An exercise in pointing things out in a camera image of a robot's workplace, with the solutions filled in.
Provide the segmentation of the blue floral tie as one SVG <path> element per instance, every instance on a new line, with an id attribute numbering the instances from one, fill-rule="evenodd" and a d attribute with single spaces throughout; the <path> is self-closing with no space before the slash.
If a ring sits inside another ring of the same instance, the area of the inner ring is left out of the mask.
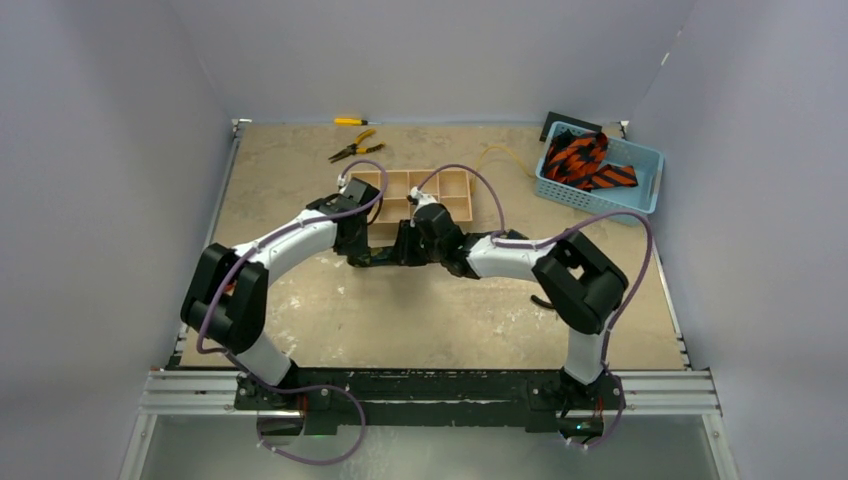
<path id="1" fill-rule="evenodd" d="M 368 247 L 367 249 L 349 255 L 347 264 L 354 268 L 372 268 L 399 265 L 398 255 L 391 246 Z"/>

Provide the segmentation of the light blue plastic basket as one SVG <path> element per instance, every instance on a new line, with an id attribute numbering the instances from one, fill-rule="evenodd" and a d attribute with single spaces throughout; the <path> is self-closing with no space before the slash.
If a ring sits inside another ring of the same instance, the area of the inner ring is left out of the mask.
<path id="1" fill-rule="evenodd" d="M 654 213 L 660 192 L 665 156 L 657 150 L 613 138 L 602 166 L 633 166 L 638 185 L 616 187 L 600 193 L 585 192 L 543 177 L 544 159 L 536 167 L 535 193 L 541 198 L 592 214 L 629 209 L 648 216 Z"/>

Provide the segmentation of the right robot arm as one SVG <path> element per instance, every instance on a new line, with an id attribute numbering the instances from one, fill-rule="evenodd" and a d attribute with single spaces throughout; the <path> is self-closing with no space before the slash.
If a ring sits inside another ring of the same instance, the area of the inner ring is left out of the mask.
<path id="1" fill-rule="evenodd" d="M 459 278 L 538 284 L 570 330 L 564 399 L 584 407 L 599 396 L 609 330 L 630 299 L 630 281 L 578 228 L 541 240 L 514 230 L 466 232 L 442 204 L 421 204 L 400 222 L 391 258 L 404 266 L 439 264 Z"/>

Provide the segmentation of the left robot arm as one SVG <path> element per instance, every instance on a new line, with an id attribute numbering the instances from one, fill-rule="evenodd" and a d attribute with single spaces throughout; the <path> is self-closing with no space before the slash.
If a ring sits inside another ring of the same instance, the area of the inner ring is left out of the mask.
<path id="1" fill-rule="evenodd" d="M 367 223 L 382 192 L 343 181 L 338 192 L 309 203 L 278 229 L 235 247 L 207 246 L 180 309 L 180 319 L 260 380 L 259 395 L 272 408 L 297 399 L 296 365 L 264 331 L 269 287 L 310 257 L 328 250 L 355 255 L 367 248 Z"/>

